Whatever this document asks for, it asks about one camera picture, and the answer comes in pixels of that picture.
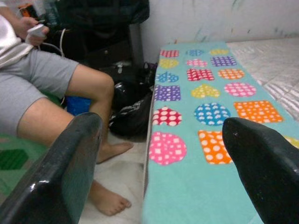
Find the purple square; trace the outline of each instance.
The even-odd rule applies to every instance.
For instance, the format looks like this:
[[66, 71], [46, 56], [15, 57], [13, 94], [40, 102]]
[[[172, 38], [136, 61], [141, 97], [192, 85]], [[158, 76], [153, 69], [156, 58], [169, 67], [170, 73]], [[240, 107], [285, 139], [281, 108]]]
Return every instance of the purple square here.
[[155, 100], [160, 101], [179, 101], [181, 100], [181, 91], [178, 85], [155, 87]]
[[237, 65], [237, 61], [231, 56], [212, 57], [211, 62], [212, 65], [216, 67]]

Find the bed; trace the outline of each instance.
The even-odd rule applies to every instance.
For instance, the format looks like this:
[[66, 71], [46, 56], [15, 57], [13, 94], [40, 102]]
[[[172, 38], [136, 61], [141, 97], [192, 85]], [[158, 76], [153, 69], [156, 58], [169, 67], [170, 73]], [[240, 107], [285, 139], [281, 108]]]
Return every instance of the bed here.
[[261, 224], [225, 150], [228, 117], [298, 147], [299, 38], [161, 49], [150, 115], [144, 224]]

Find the colorful blanket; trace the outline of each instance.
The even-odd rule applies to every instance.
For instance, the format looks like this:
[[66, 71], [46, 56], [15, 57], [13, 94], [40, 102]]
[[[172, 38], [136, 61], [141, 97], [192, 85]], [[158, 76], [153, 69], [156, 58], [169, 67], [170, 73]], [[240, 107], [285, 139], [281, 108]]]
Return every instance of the colorful blanket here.
[[264, 124], [298, 146], [298, 124], [225, 43], [163, 47], [154, 92], [144, 224], [262, 223], [222, 141], [222, 124], [228, 117]]

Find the white wall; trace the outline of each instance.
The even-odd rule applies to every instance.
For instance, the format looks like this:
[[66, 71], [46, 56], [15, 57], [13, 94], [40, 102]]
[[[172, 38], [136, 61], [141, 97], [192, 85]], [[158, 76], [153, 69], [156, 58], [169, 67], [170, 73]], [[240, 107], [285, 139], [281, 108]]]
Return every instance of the white wall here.
[[299, 36], [299, 0], [149, 0], [141, 25], [144, 60], [167, 43]]

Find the white floor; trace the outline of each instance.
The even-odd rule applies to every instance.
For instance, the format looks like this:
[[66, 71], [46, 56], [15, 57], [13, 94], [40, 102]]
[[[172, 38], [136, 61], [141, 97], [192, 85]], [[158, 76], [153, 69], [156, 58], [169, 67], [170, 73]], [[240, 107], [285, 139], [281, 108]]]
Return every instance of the white floor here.
[[[120, 140], [109, 134], [110, 143]], [[128, 152], [112, 158], [95, 168], [94, 178], [103, 186], [131, 201], [132, 207], [113, 217], [98, 212], [90, 201], [87, 201], [79, 224], [139, 224], [141, 223], [143, 163], [145, 142], [136, 142]]]

